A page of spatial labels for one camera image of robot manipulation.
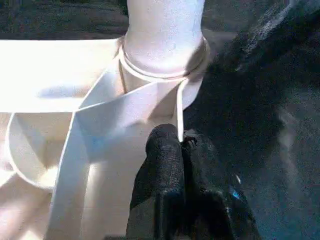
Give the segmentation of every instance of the black fabric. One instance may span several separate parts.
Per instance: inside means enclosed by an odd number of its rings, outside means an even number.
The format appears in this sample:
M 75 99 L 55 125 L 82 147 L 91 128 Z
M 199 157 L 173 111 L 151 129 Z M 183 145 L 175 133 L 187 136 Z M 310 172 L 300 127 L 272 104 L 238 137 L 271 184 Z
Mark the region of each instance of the black fabric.
M 281 2 L 209 67 L 197 99 L 184 111 L 184 124 L 209 136 L 240 177 L 264 239 L 316 240 L 319 1 Z M 245 51 L 250 44 L 254 48 Z

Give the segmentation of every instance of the white cylinder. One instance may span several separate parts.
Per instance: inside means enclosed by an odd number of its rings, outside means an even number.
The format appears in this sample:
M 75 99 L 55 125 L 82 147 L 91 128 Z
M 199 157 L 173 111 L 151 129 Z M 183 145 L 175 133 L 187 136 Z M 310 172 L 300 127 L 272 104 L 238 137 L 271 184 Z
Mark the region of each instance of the white cylinder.
M 128 0 L 127 63 L 156 78 L 188 74 L 205 55 L 201 19 L 205 0 Z

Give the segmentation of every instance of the white pipe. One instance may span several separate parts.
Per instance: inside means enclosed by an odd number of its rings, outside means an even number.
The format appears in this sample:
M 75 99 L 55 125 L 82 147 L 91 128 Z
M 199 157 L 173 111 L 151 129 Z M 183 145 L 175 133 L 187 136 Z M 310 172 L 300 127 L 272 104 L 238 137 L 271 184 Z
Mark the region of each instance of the white pipe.
M 155 78 L 188 74 L 205 55 L 201 19 L 205 0 L 128 0 L 126 62 Z

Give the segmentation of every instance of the white plastic part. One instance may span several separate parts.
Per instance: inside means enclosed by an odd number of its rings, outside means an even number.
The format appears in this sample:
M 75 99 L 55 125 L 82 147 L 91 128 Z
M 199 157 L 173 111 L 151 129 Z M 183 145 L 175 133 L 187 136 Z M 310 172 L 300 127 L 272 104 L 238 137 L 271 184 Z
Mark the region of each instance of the white plastic part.
M 151 130 L 165 123 L 181 128 L 176 112 L 176 99 L 182 98 L 179 83 L 152 82 L 75 113 L 46 240 L 125 234 L 134 178 L 146 157 Z
M 118 52 L 108 40 L 0 40 L 0 112 L 71 112 Z
M 0 205 L 7 209 L 0 208 L 1 237 L 125 235 L 147 137 L 171 123 L 183 140 L 183 109 L 195 100 L 209 64 L 203 5 L 130 0 L 124 45 L 123 38 L 0 42 L 0 78 L 9 83 L 0 111 L 14 113 L 0 164 L 6 175 Z M 8 123 L 8 115 L 3 119 Z
M 155 78 L 187 75 L 204 57 L 205 0 L 128 0 L 127 63 Z
M 10 114 L 0 113 L 0 189 L 15 174 L 9 163 L 8 151 L 6 148 L 6 131 L 10 120 Z
M 13 169 L 35 187 L 52 191 L 71 113 L 14 113 L 7 131 Z

